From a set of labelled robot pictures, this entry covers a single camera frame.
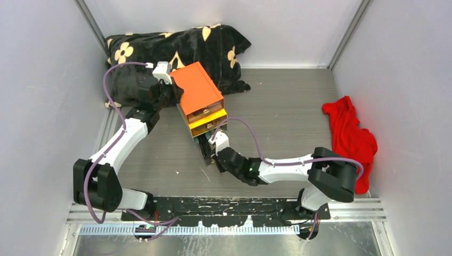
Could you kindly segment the clear drawer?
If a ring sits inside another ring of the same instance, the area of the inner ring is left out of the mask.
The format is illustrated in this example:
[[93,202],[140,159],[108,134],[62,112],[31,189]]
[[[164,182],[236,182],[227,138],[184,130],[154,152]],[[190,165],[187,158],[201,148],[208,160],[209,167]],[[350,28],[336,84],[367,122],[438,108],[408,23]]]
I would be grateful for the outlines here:
[[214,164],[215,147],[209,143],[209,139],[205,134],[198,136],[197,139],[205,165],[209,166],[211,164]]

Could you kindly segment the orange drawer organizer box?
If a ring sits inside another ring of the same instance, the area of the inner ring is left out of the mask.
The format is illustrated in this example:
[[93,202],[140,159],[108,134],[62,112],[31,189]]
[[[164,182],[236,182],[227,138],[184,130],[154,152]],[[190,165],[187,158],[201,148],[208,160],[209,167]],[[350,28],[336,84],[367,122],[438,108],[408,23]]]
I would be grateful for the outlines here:
[[215,130],[228,117],[223,95],[200,62],[174,70],[170,75],[183,89],[177,106],[192,138]]

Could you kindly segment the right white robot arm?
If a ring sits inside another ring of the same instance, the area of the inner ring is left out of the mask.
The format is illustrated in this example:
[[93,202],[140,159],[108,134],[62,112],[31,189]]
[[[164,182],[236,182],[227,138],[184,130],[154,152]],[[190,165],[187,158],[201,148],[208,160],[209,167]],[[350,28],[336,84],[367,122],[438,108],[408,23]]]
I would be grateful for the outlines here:
[[323,147],[315,148],[312,154],[288,159],[246,158],[226,147],[216,153],[215,161],[221,172],[229,172],[250,186],[279,181],[309,182],[296,204],[297,215],[302,219],[311,218],[330,201],[353,202],[360,173],[357,161],[339,157]]

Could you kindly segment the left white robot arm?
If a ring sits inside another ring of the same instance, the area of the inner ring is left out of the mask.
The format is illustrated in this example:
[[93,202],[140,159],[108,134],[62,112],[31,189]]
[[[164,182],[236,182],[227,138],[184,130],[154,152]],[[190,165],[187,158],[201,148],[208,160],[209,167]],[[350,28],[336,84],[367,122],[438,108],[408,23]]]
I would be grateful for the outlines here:
[[144,88],[145,98],[124,118],[123,126],[89,159],[78,159],[73,167],[74,201],[90,212],[131,209],[142,220],[155,214],[152,194],[122,188],[118,173],[132,150],[156,126],[160,111],[180,102],[183,90],[174,78],[160,79]]

